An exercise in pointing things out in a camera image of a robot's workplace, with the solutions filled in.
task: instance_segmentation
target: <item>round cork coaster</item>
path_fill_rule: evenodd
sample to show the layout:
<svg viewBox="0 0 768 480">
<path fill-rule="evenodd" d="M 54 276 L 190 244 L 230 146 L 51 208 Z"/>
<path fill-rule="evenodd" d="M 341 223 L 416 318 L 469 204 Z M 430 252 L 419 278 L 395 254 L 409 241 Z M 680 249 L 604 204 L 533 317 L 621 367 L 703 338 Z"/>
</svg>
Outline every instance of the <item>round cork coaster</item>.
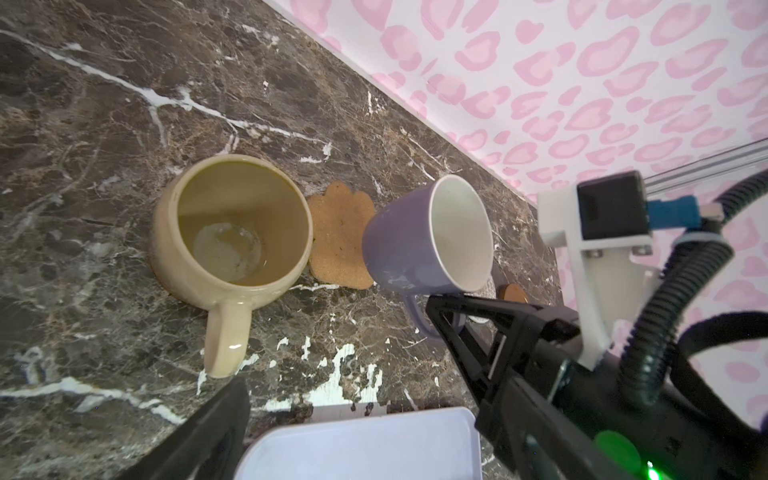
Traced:
<svg viewBox="0 0 768 480">
<path fill-rule="evenodd" d="M 362 232 L 376 214 L 373 201 L 343 182 L 331 183 L 323 195 L 306 201 L 315 234 L 310 257 L 312 275 L 321 282 L 364 290 L 373 285 L 362 259 Z"/>
</svg>

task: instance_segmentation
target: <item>mug handle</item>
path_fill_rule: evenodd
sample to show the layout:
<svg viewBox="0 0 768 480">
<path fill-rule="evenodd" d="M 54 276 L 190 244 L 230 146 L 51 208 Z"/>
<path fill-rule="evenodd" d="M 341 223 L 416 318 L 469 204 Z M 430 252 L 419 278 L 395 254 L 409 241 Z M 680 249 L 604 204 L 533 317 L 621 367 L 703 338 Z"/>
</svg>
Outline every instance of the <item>mug handle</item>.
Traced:
<svg viewBox="0 0 768 480">
<path fill-rule="evenodd" d="M 218 303 L 208 312 L 205 373 L 215 379 L 237 373 L 245 358 L 252 310 L 247 303 Z"/>
<path fill-rule="evenodd" d="M 402 296 L 402 302 L 406 305 L 406 312 L 408 313 L 408 316 L 411 317 L 411 321 L 416 325 L 416 328 L 419 329 L 419 332 L 430 340 L 438 340 L 441 342 L 442 337 L 440 336 L 440 332 L 437 331 L 430 320 L 424 317 L 422 309 L 416 302 L 416 295 L 405 293 Z M 465 314 L 454 313 L 451 326 L 457 333 L 459 333 L 464 329 L 466 320 L 467 316 Z"/>
</svg>

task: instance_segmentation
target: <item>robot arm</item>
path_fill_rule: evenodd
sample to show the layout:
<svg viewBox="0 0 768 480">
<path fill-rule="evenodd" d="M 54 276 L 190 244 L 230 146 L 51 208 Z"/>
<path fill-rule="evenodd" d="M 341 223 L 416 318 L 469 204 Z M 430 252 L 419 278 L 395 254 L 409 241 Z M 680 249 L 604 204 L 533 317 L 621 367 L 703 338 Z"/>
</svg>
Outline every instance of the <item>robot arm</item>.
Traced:
<svg viewBox="0 0 768 480">
<path fill-rule="evenodd" d="M 768 438 L 728 411 L 687 362 L 711 346 L 768 336 L 768 314 L 716 317 L 688 330 L 679 349 L 674 342 L 679 315 L 733 254 L 722 225 L 767 190 L 768 171 L 713 205 L 693 197 L 648 202 L 642 178 L 630 172 L 539 194 L 540 234 L 550 247 L 568 248 L 578 314 L 429 298 L 429 318 L 478 404 L 475 427 L 504 465 L 522 478 L 559 478 L 553 465 L 579 479 L 768 478 Z M 673 227 L 688 230 L 661 275 L 630 261 L 631 253 L 650 254 L 653 230 Z M 654 317 L 657 306 L 664 312 Z M 462 314 L 492 320 L 493 344 L 483 345 L 469 325 L 454 332 L 451 320 Z M 633 318 L 636 344 L 621 360 L 607 354 L 613 322 Z M 658 333 L 655 351 L 638 352 L 648 332 Z M 679 392 L 664 384 L 670 362 Z M 635 378 L 622 378 L 628 363 L 657 383 L 633 390 Z M 651 378 L 654 369 L 659 378 Z"/>
</svg>

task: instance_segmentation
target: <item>mug rim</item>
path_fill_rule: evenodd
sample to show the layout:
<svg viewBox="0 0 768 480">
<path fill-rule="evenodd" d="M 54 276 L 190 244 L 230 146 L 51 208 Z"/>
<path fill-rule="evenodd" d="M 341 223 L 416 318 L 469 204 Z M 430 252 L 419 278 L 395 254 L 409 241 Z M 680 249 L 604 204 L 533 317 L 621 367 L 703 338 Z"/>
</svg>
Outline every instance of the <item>mug rim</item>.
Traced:
<svg viewBox="0 0 768 480">
<path fill-rule="evenodd" d="M 445 268 L 445 264 L 442 261 L 442 258 L 440 258 L 440 253 L 437 249 L 437 243 L 435 242 L 435 228 L 432 225 L 432 204 L 435 201 L 435 192 L 437 191 L 440 184 L 442 184 L 446 180 L 459 180 L 461 183 L 463 183 L 466 187 L 469 187 L 469 190 L 472 192 L 472 194 L 475 196 L 477 201 L 480 203 L 482 207 L 482 214 L 485 217 L 485 223 L 488 225 L 488 232 L 490 233 L 491 243 L 490 243 L 490 251 L 491 251 L 491 268 L 488 270 L 488 275 L 491 274 L 493 271 L 493 229 L 491 227 L 491 219 L 488 218 L 488 211 L 485 209 L 485 205 L 482 203 L 482 199 L 480 198 L 480 195 L 477 193 L 475 188 L 470 184 L 465 178 L 460 177 L 459 175 L 454 174 L 448 174 L 444 177 L 440 177 L 433 185 L 432 185 L 432 191 L 429 192 L 429 239 L 432 242 L 432 251 L 435 252 L 435 257 L 437 258 L 438 263 L 440 264 L 440 268 L 442 269 L 442 272 L 445 274 L 445 277 L 448 278 L 448 280 L 456 286 L 459 290 L 463 292 L 475 292 L 477 290 L 480 290 L 483 285 L 488 281 L 488 278 L 483 279 L 482 283 L 477 286 L 477 288 L 465 288 L 464 285 L 460 285 L 454 278 L 451 276 L 451 273 L 448 272 L 448 269 Z"/>
<path fill-rule="evenodd" d="M 184 188 L 187 186 L 190 180 L 192 180 L 200 172 L 200 170 L 203 170 L 204 168 L 209 167 L 211 165 L 220 164 L 226 161 L 239 161 L 246 164 L 254 164 L 259 167 L 265 167 L 271 170 L 272 172 L 277 174 L 279 177 L 287 181 L 290 187 L 293 189 L 293 192 L 301 200 L 301 204 L 304 207 L 304 213 L 306 214 L 306 221 L 308 223 L 307 239 L 304 245 L 304 251 L 302 253 L 301 260 L 299 260 L 296 263 L 296 265 L 293 266 L 293 268 L 291 268 L 285 275 L 281 276 L 277 280 L 274 280 L 269 283 L 264 283 L 262 285 L 237 285 L 236 283 L 225 282 L 221 278 L 213 275 L 208 270 L 205 270 L 203 266 L 200 265 L 197 262 L 197 260 L 195 260 L 195 258 L 192 256 L 192 253 L 187 248 L 187 245 L 184 243 L 184 239 L 181 237 L 181 229 L 179 228 L 179 208 L 178 207 L 179 207 L 179 199 L 181 199 L 181 194 L 182 192 L 184 192 Z M 299 190 L 299 187 L 293 182 L 293 180 L 291 180 L 290 177 L 288 177 L 288 175 L 285 172 L 283 172 L 281 169 L 275 167 L 271 162 L 264 160 L 263 158 L 252 157 L 250 155 L 243 155 L 243 154 L 214 155 L 212 157 L 208 157 L 204 160 L 201 160 L 194 165 L 191 165 L 185 171 L 181 172 L 181 174 L 177 177 L 177 183 L 172 188 L 173 188 L 173 191 L 170 196 L 170 202 L 168 204 L 168 215 L 169 215 L 168 220 L 170 225 L 171 239 L 173 240 L 174 244 L 177 245 L 177 249 L 180 251 L 182 258 L 184 258 L 184 260 L 187 263 L 189 263 L 196 272 L 202 275 L 206 281 L 213 282 L 229 290 L 236 290 L 242 293 L 249 293 L 257 290 L 265 290 L 269 288 L 274 288 L 275 286 L 279 286 L 279 284 L 282 283 L 287 277 L 292 276 L 295 273 L 296 268 L 300 267 L 301 270 L 304 269 L 304 266 L 306 265 L 306 259 L 309 257 L 309 254 L 312 250 L 312 243 L 314 238 L 314 233 L 312 228 L 312 213 L 310 212 L 310 206 L 309 204 L 307 204 L 306 198 L 304 198 L 304 194 L 302 193 L 301 190 Z"/>
</svg>

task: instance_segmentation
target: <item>mug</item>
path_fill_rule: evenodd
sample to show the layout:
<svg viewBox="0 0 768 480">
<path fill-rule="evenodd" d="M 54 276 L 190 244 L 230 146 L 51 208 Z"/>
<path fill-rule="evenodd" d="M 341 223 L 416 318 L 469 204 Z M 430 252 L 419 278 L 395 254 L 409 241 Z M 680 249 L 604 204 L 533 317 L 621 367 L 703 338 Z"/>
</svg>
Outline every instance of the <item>mug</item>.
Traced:
<svg viewBox="0 0 768 480">
<path fill-rule="evenodd" d="M 380 286 L 402 294 L 417 328 L 439 339 L 416 296 L 480 290 L 493 267 L 491 222 L 472 185 L 446 175 L 378 212 L 363 232 L 362 256 Z"/>
<path fill-rule="evenodd" d="M 165 188 L 154 211 L 150 263 L 166 290 L 208 310 L 207 375 L 237 372 L 251 313 L 296 282 L 312 238 L 301 190 L 268 161 L 218 155 Z"/>
</svg>

